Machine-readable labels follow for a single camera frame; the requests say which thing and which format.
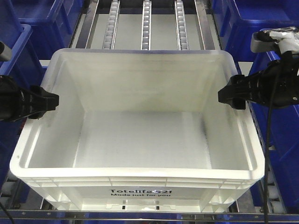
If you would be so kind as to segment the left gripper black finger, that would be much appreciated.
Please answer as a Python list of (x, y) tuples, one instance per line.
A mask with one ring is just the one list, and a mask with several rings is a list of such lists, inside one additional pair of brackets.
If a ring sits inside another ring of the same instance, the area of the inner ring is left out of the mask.
[(33, 85), (22, 90), (22, 117), (40, 119), (46, 112), (54, 111), (59, 105), (59, 96)]

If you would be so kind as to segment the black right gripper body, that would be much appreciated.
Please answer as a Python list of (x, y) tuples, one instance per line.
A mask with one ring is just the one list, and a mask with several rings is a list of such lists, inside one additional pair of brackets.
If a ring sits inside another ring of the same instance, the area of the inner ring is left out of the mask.
[(253, 92), (251, 102), (275, 109), (299, 103), (299, 53), (287, 51), (274, 56), (262, 70), (249, 74)]

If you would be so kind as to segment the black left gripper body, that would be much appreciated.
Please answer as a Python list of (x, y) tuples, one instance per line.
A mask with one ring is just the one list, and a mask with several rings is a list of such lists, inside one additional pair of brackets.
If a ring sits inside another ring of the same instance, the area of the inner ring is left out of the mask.
[(25, 90), (10, 76), (0, 76), (0, 120), (15, 122), (26, 117)]

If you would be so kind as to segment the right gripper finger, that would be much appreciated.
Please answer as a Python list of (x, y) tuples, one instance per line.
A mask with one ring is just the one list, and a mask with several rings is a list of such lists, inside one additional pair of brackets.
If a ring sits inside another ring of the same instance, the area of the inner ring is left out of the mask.
[(230, 105), (231, 104), (231, 81), (223, 87), (221, 90), (218, 91), (218, 102)]
[(244, 75), (231, 77), (231, 107), (236, 110), (246, 109), (246, 99), (248, 96), (247, 84), (244, 82)]

